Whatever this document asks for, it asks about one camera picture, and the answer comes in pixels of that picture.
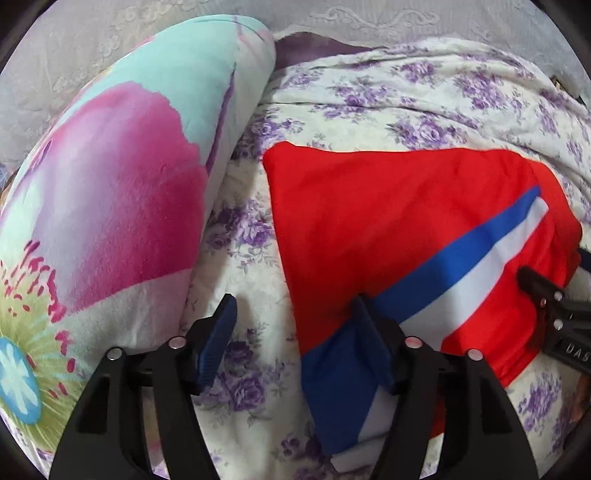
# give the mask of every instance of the fabric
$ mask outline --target fabric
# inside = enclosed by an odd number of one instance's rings
[[[273,62],[253,19],[176,25],[86,86],[20,169],[0,215],[0,409],[36,447],[55,451],[107,349],[178,334]]]
[[[551,169],[583,225],[583,243],[589,242],[586,189],[591,147],[584,136],[589,134],[585,109],[567,96],[552,96],[556,91],[533,65],[510,54],[501,61],[504,52],[485,45],[433,39],[398,48],[396,55],[379,50],[276,72],[228,164],[203,234],[182,319],[186,330],[195,319],[213,313],[226,292],[238,300],[238,324],[214,386],[193,399],[223,480],[361,480],[371,474],[371,468],[336,472],[331,457],[320,448],[301,389],[296,325],[261,163],[274,144],[289,141],[335,151],[507,148]],[[410,70],[416,71],[411,66],[422,61],[438,66],[427,65],[423,76],[411,76]],[[518,61],[521,70],[506,61]],[[393,68],[400,73],[392,73]],[[485,81],[476,84],[472,74],[483,69],[486,76],[478,78]],[[525,70],[527,77],[518,76]],[[489,80],[492,74],[495,82]],[[464,96],[465,89],[470,96]],[[516,98],[521,102],[517,111],[512,107],[518,106],[512,103],[514,90],[522,95]],[[401,98],[417,100],[414,108],[407,108]],[[473,98],[496,98],[497,103],[477,109]],[[544,122],[540,106],[545,109]],[[382,205],[377,208],[376,216]],[[577,270],[568,291],[572,298],[589,299],[589,276]],[[538,355],[507,389],[540,474],[562,452],[577,379],[576,371]],[[152,464],[167,478],[149,391],[144,401]],[[23,438],[3,418],[47,474],[51,453]],[[438,436],[429,444],[422,476],[436,471],[440,449]]]
[[[534,62],[591,103],[588,75],[530,0],[57,0],[0,75],[0,164],[12,173],[80,88],[140,41],[212,14],[257,18],[277,38],[312,31],[367,47],[444,35],[483,41]]]
[[[395,384],[392,358],[364,342],[349,308],[358,293],[436,350],[482,351],[504,386],[538,354],[517,270],[565,286],[581,238],[545,166],[507,150],[333,153],[287,142],[264,166],[326,453],[384,435],[396,405],[378,391]]]

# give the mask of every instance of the purple rose print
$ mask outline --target purple rose print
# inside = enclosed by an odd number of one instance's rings
[[[533,72],[530,72],[527,69],[516,68],[515,69],[515,77],[519,78],[519,79],[525,79],[525,80],[535,80],[535,74]]]
[[[400,105],[402,105],[402,106],[409,107],[409,106],[413,106],[415,103],[417,103],[416,98],[405,97],[405,96],[400,97]]]
[[[559,90],[549,90],[542,88],[539,91],[540,96],[544,97],[548,100],[548,103],[558,110],[568,110],[568,105],[570,103],[569,97],[565,94],[560,92]]]
[[[573,181],[570,178],[561,175],[560,173],[558,174],[558,178],[560,179],[560,184],[562,185],[564,194],[569,201],[569,206],[575,213],[577,220],[579,220],[581,223],[591,224],[591,203],[587,197],[581,193],[579,188],[573,184]],[[576,203],[581,204],[582,212],[580,209],[574,208]]]
[[[270,420],[265,414],[269,399],[288,391],[285,379],[295,365],[281,359],[267,363],[257,354],[266,326],[260,323],[228,343],[213,386],[193,397],[197,408],[215,413],[214,424],[223,425],[228,417],[242,412],[248,413],[249,426]]]
[[[418,124],[409,119],[388,124],[396,141],[409,150],[438,150],[458,144],[465,144],[462,133],[454,126],[442,127],[433,116],[421,115]]]
[[[450,120],[457,122],[462,125],[466,125],[467,127],[473,128],[474,130],[478,130],[482,126],[482,122],[474,117],[469,117],[460,113],[459,111],[445,111],[443,112],[443,117],[449,118]]]
[[[552,454],[559,453],[559,451],[562,450],[566,436],[574,427],[573,422],[570,420],[573,401],[573,395],[571,395],[570,399],[565,399],[558,414],[558,418],[556,419],[556,423],[552,427],[552,445],[550,448]]]
[[[234,364],[246,364],[252,360],[254,352],[248,347],[246,342],[235,340],[226,347],[224,358]]]
[[[586,125],[584,121],[582,121],[579,117],[576,118],[577,123],[579,124],[579,128],[581,131],[581,135],[583,136],[583,139],[589,143],[589,127],[591,127],[591,125]]]
[[[513,98],[513,100],[511,100],[511,107],[516,113],[521,112],[521,109],[523,108],[523,103],[521,103],[519,99]]]
[[[381,49],[387,55],[404,55],[411,56],[417,53],[428,53],[429,50],[424,47],[419,47],[412,43],[401,43],[399,45]]]
[[[230,462],[224,460],[224,452],[221,449],[209,452],[209,456],[212,458],[212,462],[217,468],[230,465]]]
[[[240,269],[244,272],[250,265],[263,262],[278,265],[278,259],[267,253],[275,238],[271,211],[256,199],[234,207],[222,202],[218,212],[209,218],[203,238],[211,253],[225,249],[231,257],[241,258]]]
[[[356,63],[355,65],[349,66],[348,68],[351,70],[366,70],[379,65],[381,61],[382,60],[364,60]]]
[[[300,133],[304,123],[299,120],[280,121],[278,107],[268,108],[264,113],[255,113],[232,154],[233,160],[247,158],[260,161],[263,154],[278,142],[285,140],[286,134]]]
[[[501,92],[503,81],[497,75],[487,73],[484,69],[458,75],[454,85],[462,91],[462,95],[472,100],[472,108],[477,110],[504,109],[508,97]]]
[[[332,150],[332,144],[326,143],[326,136],[321,133],[314,134],[314,138],[306,144],[308,147],[319,150]]]
[[[583,166],[583,149],[581,145],[579,145],[573,139],[570,139],[566,142],[566,148],[568,149],[569,153],[574,157],[575,162],[579,166]]]
[[[281,84],[281,88],[297,88],[300,90],[306,89],[311,83],[320,80],[322,74],[319,70],[301,70],[297,69],[295,73],[289,75],[287,79]]]
[[[440,63],[422,60],[395,67],[392,72],[402,72],[408,83],[435,85],[435,73],[440,66]]]
[[[271,454],[280,462],[294,462],[297,465],[293,480],[323,480],[330,478],[352,478],[350,474],[340,475],[330,463],[330,457],[322,452],[318,438],[312,433],[309,423],[301,437],[290,433]],[[355,473],[368,473],[369,467]]]
[[[457,55],[465,60],[475,60],[482,63],[486,63],[490,60],[498,60],[505,63],[509,67],[517,67],[520,69],[525,68],[520,61],[501,50],[497,50],[496,48],[490,48],[485,53],[459,53]]]
[[[535,384],[530,386],[530,396],[517,405],[517,413],[526,432],[540,432],[544,428],[546,417],[562,391],[560,379],[543,372]]]
[[[556,127],[556,119],[553,113],[542,104],[538,105],[538,120],[540,121],[540,130],[544,134],[553,134],[560,138],[558,128]]]
[[[366,116],[367,109],[383,105],[394,94],[389,87],[376,85],[367,76],[327,89],[334,95],[336,102],[314,105],[311,111],[324,112],[326,119],[346,118],[355,124]]]
[[[265,389],[257,377],[243,378],[232,388],[234,411],[254,410],[265,403]]]

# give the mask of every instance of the blue stripe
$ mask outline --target blue stripe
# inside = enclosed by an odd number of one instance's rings
[[[301,358],[301,384],[314,430],[328,455],[357,445],[378,383],[348,320],[330,338]]]
[[[375,326],[365,302],[357,296],[351,303],[351,320],[357,328],[358,348],[365,354],[374,378],[389,390],[395,383],[392,355]]]
[[[540,188],[533,187],[491,220],[464,234],[374,299],[387,318],[402,323],[464,277],[501,238],[519,225],[530,211]]]

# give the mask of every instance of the white lace bedspread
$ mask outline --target white lace bedspread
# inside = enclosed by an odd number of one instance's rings
[[[322,455],[300,387],[291,303],[272,227],[262,153],[291,141],[325,150],[509,148],[546,163],[589,242],[591,117],[531,63],[482,44],[427,40],[331,57],[278,72],[230,162],[204,234],[184,312],[188,328],[226,292],[239,318],[214,386],[194,399],[223,480],[366,478],[338,475]],[[579,296],[589,279],[578,275]],[[509,395],[540,472],[561,452],[578,375],[542,355]],[[151,450],[157,450],[148,419]],[[424,474],[436,469],[441,437]],[[51,459],[30,452],[46,471]],[[155,453],[156,473],[167,476]]]
[[[57,0],[0,75],[0,184],[92,77],[149,36],[213,14],[254,17],[279,38],[312,31],[371,47],[444,35],[484,41],[557,75],[591,105],[588,75],[530,0]]]

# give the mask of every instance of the screw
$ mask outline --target screw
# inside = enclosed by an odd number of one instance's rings
[[[475,348],[471,348],[468,350],[468,358],[470,360],[474,360],[475,362],[479,362],[484,358],[482,352],[480,350],[476,350]]]
[[[404,344],[408,348],[421,348],[423,346],[423,341],[417,337],[406,337],[404,339]]]
[[[174,337],[168,341],[168,346],[174,350],[183,348],[185,345],[187,345],[187,340],[185,337]]]
[[[119,358],[121,358],[121,355],[123,355],[123,350],[118,347],[112,348],[107,352],[107,358],[109,360],[119,360]]]

